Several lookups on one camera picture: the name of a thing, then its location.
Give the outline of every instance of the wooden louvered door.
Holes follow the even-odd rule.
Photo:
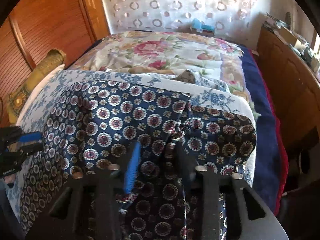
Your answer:
[[[69,66],[107,35],[101,0],[20,0],[0,27],[0,97],[16,90],[50,49],[64,51]],[[0,127],[9,124],[4,119]]]
[[[3,101],[9,93],[20,86],[30,73],[31,69],[15,41],[9,19],[6,19],[0,28],[0,97]],[[5,109],[1,114],[3,117],[0,127],[8,126],[9,120]]]

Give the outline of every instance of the dark blue blanket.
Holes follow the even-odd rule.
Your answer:
[[[276,119],[272,114],[258,66],[253,60],[250,51],[244,47],[242,47],[242,50],[244,55],[240,59],[246,87],[251,94],[255,110],[261,114],[257,121],[257,155],[253,189],[274,211],[281,174]]]

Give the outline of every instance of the cardboard box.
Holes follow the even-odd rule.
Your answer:
[[[279,34],[284,38],[284,40],[291,44],[296,49],[306,49],[306,46],[303,45],[297,38],[294,36],[287,28],[281,27],[280,30],[278,30]]]
[[[214,36],[214,31],[199,30],[191,27],[190,27],[190,30],[191,30],[191,33],[201,35],[201,36],[206,36],[209,38],[212,38]]]

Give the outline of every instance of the patterned cushion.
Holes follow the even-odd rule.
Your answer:
[[[48,73],[63,63],[65,55],[66,54],[61,50],[50,50],[47,56],[37,65],[36,69],[32,71],[23,84],[8,96],[6,109],[10,123],[16,123],[19,114],[33,89]]]
[[[69,174],[118,163],[130,142],[141,144],[134,193],[117,195],[123,234],[129,239],[192,239],[201,228],[200,194],[185,195],[168,152],[172,134],[187,154],[215,173],[228,175],[255,147],[255,130],[242,115],[191,106],[190,94],[118,81],[74,83],[55,101],[44,126],[44,151],[32,157],[21,192],[21,225],[28,230],[66,182]],[[94,192],[81,234],[94,239]],[[220,196],[220,234],[226,233],[224,196]]]

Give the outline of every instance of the yellow pillow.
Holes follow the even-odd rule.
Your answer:
[[[33,89],[47,74],[63,63],[65,55],[66,54],[61,50],[50,50],[47,56],[37,65],[23,84],[8,96],[6,109],[10,123],[16,123],[19,114]]]

